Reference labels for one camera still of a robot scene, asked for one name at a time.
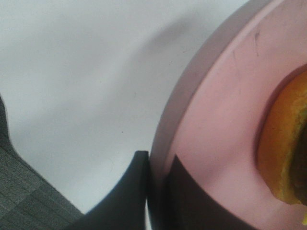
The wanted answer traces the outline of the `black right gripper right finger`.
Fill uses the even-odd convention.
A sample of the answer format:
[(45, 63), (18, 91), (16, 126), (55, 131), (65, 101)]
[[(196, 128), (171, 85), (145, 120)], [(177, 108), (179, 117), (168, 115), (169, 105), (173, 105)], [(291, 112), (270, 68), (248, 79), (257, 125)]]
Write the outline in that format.
[(177, 157), (159, 189), (149, 170), (147, 200), (153, 230), (253, 229), (204, 192)]

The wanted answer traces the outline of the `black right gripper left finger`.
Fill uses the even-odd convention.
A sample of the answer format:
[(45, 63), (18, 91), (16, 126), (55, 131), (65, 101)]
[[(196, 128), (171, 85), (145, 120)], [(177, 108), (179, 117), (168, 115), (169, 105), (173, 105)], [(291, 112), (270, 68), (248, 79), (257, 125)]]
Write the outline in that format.
[(111, 192), (67, 230), (144, 230), (149, 152), (137, 151)]

